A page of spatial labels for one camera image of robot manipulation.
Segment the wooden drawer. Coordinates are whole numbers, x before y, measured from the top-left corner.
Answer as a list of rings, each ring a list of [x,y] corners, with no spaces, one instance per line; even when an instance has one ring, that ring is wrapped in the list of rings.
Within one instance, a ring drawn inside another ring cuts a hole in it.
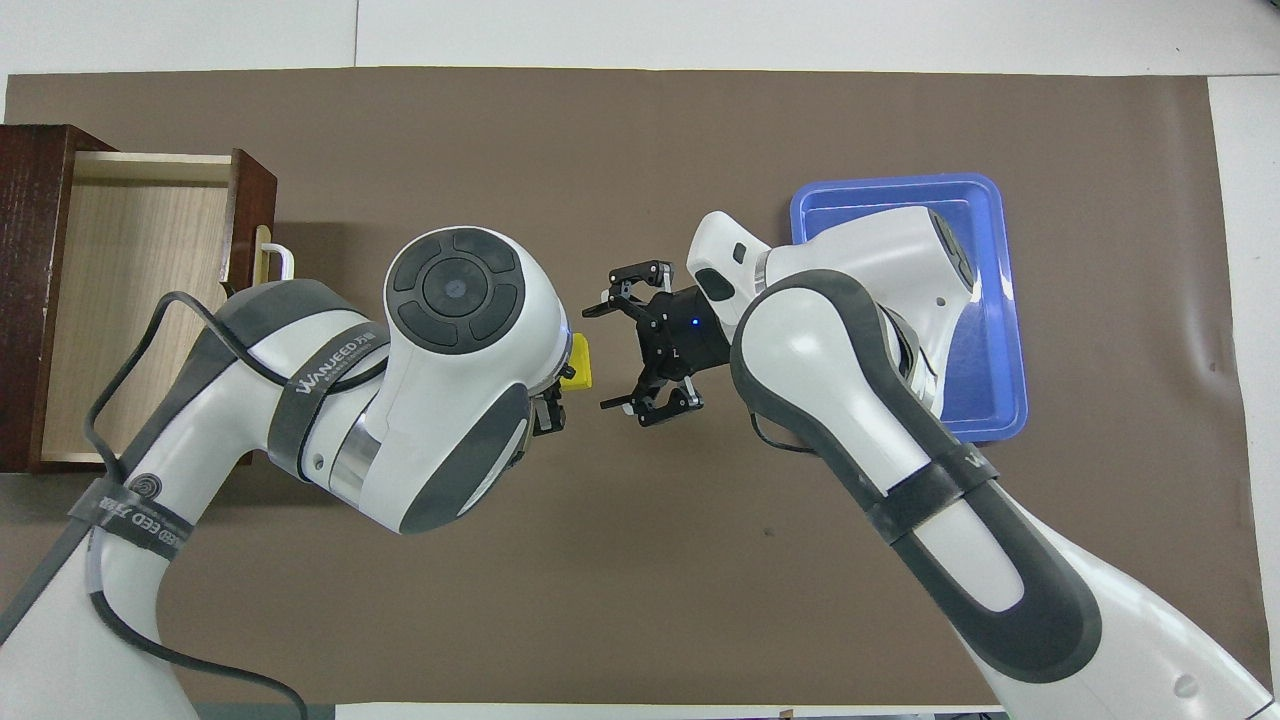
[[[252,286],[253,229],[273,231],[276,184],[239,149],[76,155],[36,471],[99,462],[84,414],[164,293],[179,290],[214,310]]]

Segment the brown table mat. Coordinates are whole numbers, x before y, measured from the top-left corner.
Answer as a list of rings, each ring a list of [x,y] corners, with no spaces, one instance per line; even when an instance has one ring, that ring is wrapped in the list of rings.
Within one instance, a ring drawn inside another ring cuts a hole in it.
[[[367,313],[433,228],[522,243],[595,384],[476,509],[398,537],[256,457],[168,573],[163,638],[319,703],[988,705],[943,615],[726,369],[652,429],[613,266],[721,209],[771,243],[814,181],[977,172],[1004,199],[1029,395],[1004,488],[1270,683],[1228,245],[1201,77],[361,68],[18,76],[10,123],[243,149],[298,273]]]

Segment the blue plastic tray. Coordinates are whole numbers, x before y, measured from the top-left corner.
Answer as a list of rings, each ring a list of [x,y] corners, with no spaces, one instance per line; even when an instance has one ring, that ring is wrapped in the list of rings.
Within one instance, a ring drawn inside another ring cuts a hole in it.
[[[1025,427],[1029,407],[1004,196],[989,177],[955,172],[812,182],[790,202],[792,242],[913,205],[950,224],[975,274],[977,299],[961,314],[948,355],[941,419],[963,441],[1010,439]]]

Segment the yellow cube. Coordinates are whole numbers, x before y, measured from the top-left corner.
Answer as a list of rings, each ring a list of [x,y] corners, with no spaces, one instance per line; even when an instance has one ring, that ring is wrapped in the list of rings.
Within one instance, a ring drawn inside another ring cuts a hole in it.
[[[590,389],[593,387],[590,348],[584,333],[572,333],[570,355],[559,370],[559,387],[563,391]]]

